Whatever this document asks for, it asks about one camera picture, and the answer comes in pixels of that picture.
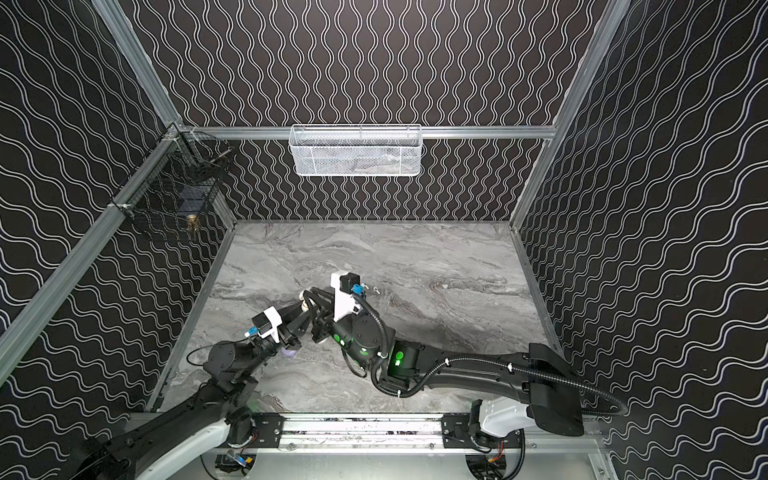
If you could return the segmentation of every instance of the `black cable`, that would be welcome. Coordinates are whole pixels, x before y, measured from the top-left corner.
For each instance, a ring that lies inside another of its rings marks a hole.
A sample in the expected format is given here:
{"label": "black cable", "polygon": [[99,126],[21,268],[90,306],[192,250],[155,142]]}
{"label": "black cable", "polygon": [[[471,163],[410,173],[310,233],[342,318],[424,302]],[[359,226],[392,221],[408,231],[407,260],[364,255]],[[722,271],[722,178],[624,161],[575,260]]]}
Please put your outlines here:
{"label": "black cable", "polygon": [[217,345],[230,345],[231,343],[240,343],[240,342],[245,342],[246,340],[248,340],[248,337],[246,337],[244,339],[240,339],[240,340],[234,340],[234,341],[227,340],[227,343],[214,343],[213,345],[205,345],[205,346],[200,347],[199,349],[194,349],[194,350],[192,350],[191,352],[189,352],[187,354],[187,363],[189,363],[190,365],[194,365],[194,366],[203,366],[202,363],[191,362],[190,361],[190,355],[192,355],[193,353],[200,352],[201,350],[212,349],[212,348],[214,348]]}
{"label": "black cable", "polygon": [[525,432],[523,432],[523,429],[518,430],[518,438],[520,438],[520,458],[518,458],[518,464],[509,472],[509,475],[501,477],[499,480],[512,480],[518,476],[520,469],[523,468],[523,461],[525,460]]}
{"label": "black cable", "polygon": [[346,363],[346,366],[349,367],[349,371],[354,373],[355,376],[360,377],[361,379],[364,379],[368,376],[368,370],[364,369],[363,374],[360,374],[360,369],[356,369],[352,362],[349,361],[349,355],[346,354],[346,351],[344,349],[341,349],[341,354],[344,357],[344,362]]}
{"label": "black cable", "polygon": [[202,456],[202,455],[200,455],[200,463],[202,463],[202,464],[203,464],[203,470],[205,470],[205,472],[208,474],[208,476],[209,476],[209,477],[211,477],[213,480],[219,480],[219,478],[218,478],[218,477],[216,477],[216,476],[213,476],[213,475],[212,475],[212,474],[211,474],[211,473],[208,471],[208,467],[207,467],[207,466],[205,466],[205,462],[203,462],[203,456]]}
{"label": "black cable", "polygon": [[627,404],[621,401],[617,396],[604,392],[600,389],[596,389],[593,386],[585,385],[580,382],[576,382],[574,380],[566,379],[563,376],[560,375],[554,375],[552,373],[542,372],[540,370],[536,369],[530,369],[525,366],[515,365],[514,363],[504,363],[498,360],[488,359],[485,357],[478,357],[473,356],[472,354],[464,354],[455,356],[453,358],[446,358],[442,362],[438,363],[437,365],[433,366],[432,369],[430,369],[426,375],[422,377],[411,389],[406,390],[403,392],[402,390],[391,390],[386,388],[385,386],[382,386],[379,384],[379,377],[378,377],[378,371],[382,366],[384,359],[378,359],[376,363],[371,368],[371,381],[373,383],[373,386],[376,387],[377,390],[379,390],[382,393],[385,393],[389,396],[395,396],[402,399],[407,399],[408,397],[414,396],[416,393],[421,391],[422,388],[426,385],[426,383],[431,379],[437,372],[439,372],[442,368],[448,366],[451,363],[456,362],[477,362],[477,363],[486,363],[489,365],[495,365],[502,367],[504,369],[508,369],[511,365],[512,371],[517,371],[521,373],[525,373],[528,376],[532,376],[539,379],[544,379],[549,382],[555,382],[555,383],[561,383],[564,385],[572,386],[577,389],[583,389],[587,392],[594,393],[595,395],[601,396],[604,399],[610,400],[613,402],[619,410],[616,412],[604,412],[601,410],[594,410],[594,409],[582,409],[581,412],[585,415],[626,415],[629,411],[629,408],[627,407]]}

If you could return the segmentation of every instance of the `metal frame bar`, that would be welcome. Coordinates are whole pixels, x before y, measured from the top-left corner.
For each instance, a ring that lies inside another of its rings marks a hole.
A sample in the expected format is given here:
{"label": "metal frame bar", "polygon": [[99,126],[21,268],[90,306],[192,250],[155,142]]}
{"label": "metal frame bar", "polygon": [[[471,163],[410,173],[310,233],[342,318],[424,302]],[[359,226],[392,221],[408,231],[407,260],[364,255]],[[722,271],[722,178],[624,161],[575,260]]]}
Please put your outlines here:
{"label": "metal frame bar", "polygon": [[525,245],[523,245],[523,240],[520,238],[520,233],[514,227],[510,227],[510,231],[512,234],[512,243],[515,245],[515,251],[517,251],[518,260],[520,261],[520,267],[523,269],[525,279],[528,281],[528,289],[531,291],[533,304],[536,306],[538,318],[541,321],[541,325],[544,327],[544,334],[547,336],[547,340],[555,352],[557,352],[559,356],[564,356],[563,347],[560,345],[558,336],[554,333],[554,324],[547,311],[547,303],[544,301],[544,297],[539,290],[538,281],[536,280],[536,275],[533,273],[533,267],[531,266],[531,261],[528,259],[528,253],[525,251]]}
{"label": "metal frame bar", "polygon": [[227,257],[227,252],[229,252],[229,249],[232,246],[232,239],[234,236],[235,231],[232,228],[230,228],[224,235],[224,239],[221,241],[219,250],[216,253],[216,258],[210,265],[210,271],[206,275],[205,281],[203,281],[202,288],[200,288],[200,293],[197,294],[197,298],[192,305],[192,310],[190,310],[189,315],[187,315],[187,321],[184,322],[184,326],[181,327],[181,333],[176,339],[174,348],[170,351],[170,356],[168,356],[168,361],[165,363],[163,371],[157,379],[157,384],[154,386],[152,395],[147,401],[147,405],[144,408],[146,412],[157,410],[155,408],[155,402],[167,389],[168,380],[176,374],[176,369],[179,366],[181,357],[184,355],[184,350],[187,348],[187,344],[192,337],[192,332],[194,332],[195,326],[197,326],[197,321],[200,319],[205,303],[208,301],[210,291],[214,288],[216,278],[219,276],[219,270],[221,270],[221,267],[224,265],[224,260]]}
{"label": "metal frame bar", "polygon": [[125,15],[118,0],[93,0],[96,12],[112,34],[115,43],[136,74],[136,79],[147,94],[157,116],[168,127],[180,124],[181,115],[171,101],[168,91],[157,76],[149,56],[141,46],[131,21]]}
{"label": "metal frame bar", "polygon": [[[125,204],[131,200],[168,148],[175,144],[176,133],[175,127],[168,129],[144,163],[114,197],[114,204]],[[0,385],[11,375],[29,347],[48,325],[85,272],[91,268],[91,264],[124,220],[125,216],[115,205],[110,204],[105,207],[91,228],[85,232],[85,235],[3,333],[0,337]]]}
{"label": "metal frame bar", "polygon": [[[281,414],[280,445],[274,449],[245,449],[246,453],[282,454],[418,454],[467,455],[472,449],[445,449],[442,444],[441,414]],[[528,454],[600,454],[600,437],[564,437],[538,427],[525,429]],[[227,449],[212,449],[226,453]]]}
{"label": "metal frame bar", "polygon": [[[288,140],[290,127],[181,127],[182,131],[200,132],[222,140]],[[422,126],[422,138],[432,140],[471,138],[554,138],[555,128],[545,126],[491,125],[487,127],[468,126]]]}
{"label": "metal frame bar", "polygon": [[607,453],[591,453],[589,454],[589,462],[597,480],[618,480],[614,463]]}
{"label": "metal frame bar", "polygon": [[571,86],[568,88],[568,94],[555,118],[554,125],[557,131],[547,145],[541,149],[538,159],[533,166],[533,171],[525,183],[520,200],[518,200],[515,211],[512,213],[510,221],[514,227],[520,227],[525,216],[528,214],[528,210],[536,198],[539,187],[544,183],[544,178],[547,172],[549,172],[549,167],[552,165],[555,155],[560,150],[565,136],[571,129],[571,124],[576,118],[581,102],[584,101],[594,76],[603,63],[608,47],[611,46],[614,35],[616,35],[621,21],[627,14],[630,3],[631,0],[609,0],[608,4],[605,5],[600,23],[595,28],[592,39],[589,41],[581,67],[576,72]]}

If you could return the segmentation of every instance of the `wall panel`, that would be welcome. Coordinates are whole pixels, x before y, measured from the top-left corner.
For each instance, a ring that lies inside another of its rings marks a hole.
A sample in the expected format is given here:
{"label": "wall panel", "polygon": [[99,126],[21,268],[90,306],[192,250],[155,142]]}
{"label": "wall panel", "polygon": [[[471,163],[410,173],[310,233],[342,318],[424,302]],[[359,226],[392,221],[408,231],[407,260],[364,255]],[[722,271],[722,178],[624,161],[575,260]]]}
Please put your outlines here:
{"label": "wall panel", "polygon": [[144,411],[223,235],[215,215],[175,246],[123,224],[0,388],[0,478],[68,478]]}
{"label": "wall panel", "polygon": [[768,4],[636,0],[521,237],[619,476],[768,475]]}
{"label": "wall panel", "polygon": [[416,177],[300,177],[287,142],[244,141],[223,193],[242,220],[509,220],[541,144],[425,141]]}
{"label": "wall panel", "polygon": [[121,0],[185,123],[551,124],[604,0]]}
{"label": "wall panel", "polygon": [[0,4],[0,333],[165,128],[90,2]]}

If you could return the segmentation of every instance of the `marble surface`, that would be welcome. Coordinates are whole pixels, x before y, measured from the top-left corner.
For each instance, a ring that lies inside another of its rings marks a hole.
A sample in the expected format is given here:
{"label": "marble surface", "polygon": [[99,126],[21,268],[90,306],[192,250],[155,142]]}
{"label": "marble surface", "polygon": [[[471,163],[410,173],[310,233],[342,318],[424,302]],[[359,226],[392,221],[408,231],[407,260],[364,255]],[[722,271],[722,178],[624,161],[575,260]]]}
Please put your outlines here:
{"label": "marble surface", "polygon": [[[304,288],[328,286],[337,270],[362,277],[368,301],[401,338],[479,353],[546,343],[504,223],[242,223],[187,351],[242,338],[252,316],[296,301]],[[255,372],[254,410],[465,412],[488,398],[460,389],[388,397],[347,369],[335,342],[315,344],[308,333],[302,343],[296,357],[278,354]],[[182,360],[162,409],[207,378]]]}

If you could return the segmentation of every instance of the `black mounting plate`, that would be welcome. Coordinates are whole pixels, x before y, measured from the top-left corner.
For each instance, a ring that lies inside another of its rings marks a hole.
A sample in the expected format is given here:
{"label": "black mounting plate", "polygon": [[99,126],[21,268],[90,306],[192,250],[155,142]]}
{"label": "black mounting plate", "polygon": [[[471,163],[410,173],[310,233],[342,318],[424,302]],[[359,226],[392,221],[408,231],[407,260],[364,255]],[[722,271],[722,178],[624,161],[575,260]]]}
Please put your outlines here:
{"label": "black mounting plate", "polygon": [[[447,413],[440,419],[442,427],[442,446],[444,449],[471,449],[474,447],[469,439],[469,414]],[[515,431],[504,437],[505,449],[519,449],[520,438]]]}
{"label": "black mounting plate", "polygon": [[249,447],[252,449],[276,449],[280,446],[285,418],[277,413],[260,413],[252,418],[254,428],[259,435]]}

